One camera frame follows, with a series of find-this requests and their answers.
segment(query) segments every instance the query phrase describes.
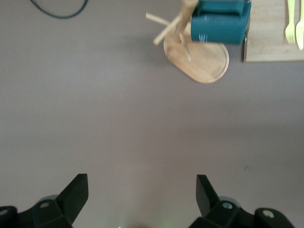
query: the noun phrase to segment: fork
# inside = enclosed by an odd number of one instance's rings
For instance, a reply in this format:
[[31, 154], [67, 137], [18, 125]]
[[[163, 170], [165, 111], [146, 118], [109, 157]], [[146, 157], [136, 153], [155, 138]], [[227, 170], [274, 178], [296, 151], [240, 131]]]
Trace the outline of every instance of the fork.
[[295, 0], [287, 0], [289, 23], [285, 29], [285, 36], [289, 44], [295, 43]]
[[300, 21], [295, 27], [296, 42], [300, 50], [304, 48], [304, 0], [301, 0], [301, 16]]

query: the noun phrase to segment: wooden base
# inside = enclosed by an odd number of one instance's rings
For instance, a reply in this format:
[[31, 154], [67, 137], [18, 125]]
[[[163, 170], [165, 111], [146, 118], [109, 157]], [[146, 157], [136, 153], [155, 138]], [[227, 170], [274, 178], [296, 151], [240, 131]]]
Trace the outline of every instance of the wooden base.
[[229, 54], [223, 44], [192, 42], [191, 24], [183, 32], [191, 61], [188, 61], [182, 43], [173, 40], [173, 29], [167, 33], [163, 43], [167, 58], [181, 71], [199, 83], [212, 83], [219, 80], [227, 71]]

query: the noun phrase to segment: black cable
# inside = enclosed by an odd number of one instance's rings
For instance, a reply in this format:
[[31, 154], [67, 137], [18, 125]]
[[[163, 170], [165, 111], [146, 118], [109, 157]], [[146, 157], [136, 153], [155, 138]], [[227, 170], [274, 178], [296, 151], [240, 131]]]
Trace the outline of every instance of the black cable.
[[44, 12], [45, 14], [48, 14], [49, 16], [51, 17], [54, 17], [54, 18], [58, 18], [58, 19], [69, 19], [69, 18], [72, 18], [76, 15], [78, 15], [79, 13], [81, 13], [81, 11], [86, 7], [86, 4], [88, 2], [88, 0], [84, 0], [84, 3], [82, 4], [82, 7], [76, 12], [76, 13], [73, 13], [71, 15], [68, 15], [68, 16], [59, 16], [59, 15], [55, 15], [55, 14], [52, 14], [50, 12], [47, 12], [45, 11], [44, 9], [42, 9], [36, 2], [35, 0], [30, 0], [34, 6], [36, 6], [40, 11]]

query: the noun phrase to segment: wooden mug tree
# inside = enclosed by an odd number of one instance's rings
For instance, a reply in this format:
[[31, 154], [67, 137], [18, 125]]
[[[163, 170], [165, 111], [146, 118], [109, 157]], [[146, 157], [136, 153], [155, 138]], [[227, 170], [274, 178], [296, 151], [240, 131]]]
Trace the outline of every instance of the wooden mug tree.
[[182, 0], [180, 13], [172, 21], [147, 13], [146, 18], [166, 28], [153, 40], [163, 47], [167, 58], [181, 71], [199, 83], [212, 83], [219, 80], [229, 65], [228, 51], [223, 44], [192, 42], [189, 20], [199, 0]]

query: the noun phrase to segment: wooden board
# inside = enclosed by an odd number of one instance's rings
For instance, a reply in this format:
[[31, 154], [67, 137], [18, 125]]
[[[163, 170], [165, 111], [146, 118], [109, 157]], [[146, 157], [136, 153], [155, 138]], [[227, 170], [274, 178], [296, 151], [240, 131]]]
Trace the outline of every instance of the wooden board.
[[[300, 19], [300, 1], [295, 0], [294, 24]], [[288, 44], [285, 28], [288, 24], [286, 0], [252, 0], [249, 31], [244, 48], [244, 61], [304, 60], [304, 50]]]
[[192, 42], [190, 23], [184, 31], [191, 61], [188, 62], [182, 43], [173, 40], [173, 30], [165, 36], [164, 51], [167, 58], [181, 71], [199, 83], [219, 80], [227, 71], [229, 55], [223, 44]]

